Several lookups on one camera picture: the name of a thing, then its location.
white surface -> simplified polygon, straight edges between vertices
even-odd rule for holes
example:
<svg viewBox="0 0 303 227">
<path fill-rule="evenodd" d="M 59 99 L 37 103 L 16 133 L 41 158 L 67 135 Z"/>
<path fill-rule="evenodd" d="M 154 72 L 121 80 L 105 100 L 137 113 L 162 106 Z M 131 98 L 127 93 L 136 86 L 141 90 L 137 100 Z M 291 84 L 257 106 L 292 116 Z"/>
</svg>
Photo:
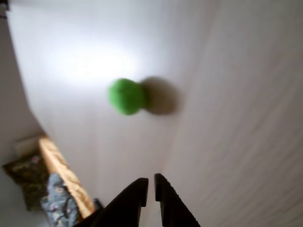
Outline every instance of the white surface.
<svg viewBox="0 0 303 227">
<path fill-rule="evenodd" d="M 301 226 L 303 2 L 11 1 L 31 108 L 92 197 L 163 173 L 201 226 Z M 118 77 L 168 80 L 169 116 L 116 113 Z"/>
<path fill-rule="evenodd" d="M 17 159 L 14 142 L 41 133 L 24 95 L 6 20 L 0 19 L 0 165 Z M 20 196 L 20 190 L 0 170 L 0 207 Z"/>
<path fill-rule="evenodd" d="M 0 209 L 0 225 L 5 227 L 50 227 L 43 212 L 28 212 L 23 202 L 15 202 Z"/>
</svg>

fabric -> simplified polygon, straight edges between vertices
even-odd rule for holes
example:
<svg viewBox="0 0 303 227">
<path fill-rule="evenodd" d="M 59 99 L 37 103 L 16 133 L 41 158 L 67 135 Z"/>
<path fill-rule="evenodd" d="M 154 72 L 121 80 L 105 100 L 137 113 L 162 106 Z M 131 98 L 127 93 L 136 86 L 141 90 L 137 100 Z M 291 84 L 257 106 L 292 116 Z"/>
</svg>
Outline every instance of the fabric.
<svg viewBox="0 0 303 227">
<path fill-rule="evenodd" d="M 55 227 L 72 227 L 82 220 L 75 199 L 58 174 L 50 175 L 47 191 L 41 205 Z"/>
<path fill-rule="evenodd" d="M 3 170 L 21 187 L 27 210 L 41 210 L 40 199 L 47 195 L 49 177 L 40 154 L 6 164 Z"/>
<path fill-rule="evenodd" d="M 39 145 L 49 172 L 58 173 L 63 179 L 68 191 L 75 199 L 82 217 L 86 218 L 91 215 L 95 211 L 93 201 L 82 187 L 76 174 L 67 165 L 58 148 L 48 137 L 42 137 Z"/>
</svg>

dark cushion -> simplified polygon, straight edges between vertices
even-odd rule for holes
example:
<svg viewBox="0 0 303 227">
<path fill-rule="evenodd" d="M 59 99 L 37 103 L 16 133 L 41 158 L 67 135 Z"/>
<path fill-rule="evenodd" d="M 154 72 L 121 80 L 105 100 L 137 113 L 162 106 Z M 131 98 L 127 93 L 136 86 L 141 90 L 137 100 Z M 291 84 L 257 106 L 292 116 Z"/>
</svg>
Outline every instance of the dark cushion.
<svg viewBox="0 0 303 227">
<path fill-rule="evenodd" d="M 41 204 L 55 227 L 72 227 L 82 220 L 75 199 L 58 174 L 50 175 L 47 190 Z"/>
<path fill-rule="evenodd" d="M 40 154 L 35 154 L 3 166 L 23 192 L 27 210 L 41 210 L 40 200 L 47 195 L 48 171 Z"/>
</svg>

felt ball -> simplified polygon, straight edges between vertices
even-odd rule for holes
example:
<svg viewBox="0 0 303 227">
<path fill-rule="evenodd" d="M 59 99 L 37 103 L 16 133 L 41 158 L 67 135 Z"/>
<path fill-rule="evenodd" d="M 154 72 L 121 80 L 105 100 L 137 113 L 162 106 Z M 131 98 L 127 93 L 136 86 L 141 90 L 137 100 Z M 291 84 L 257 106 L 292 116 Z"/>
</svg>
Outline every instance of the felt ball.
<svg viewBox="0 0 303 227">
<path fill-rule="evenodd" d="M 109 101 L 120 113 L 132 115 L 146 106 L 146 94 L 140 84 L 122 78 L 109 88 Z"/>
</svg>

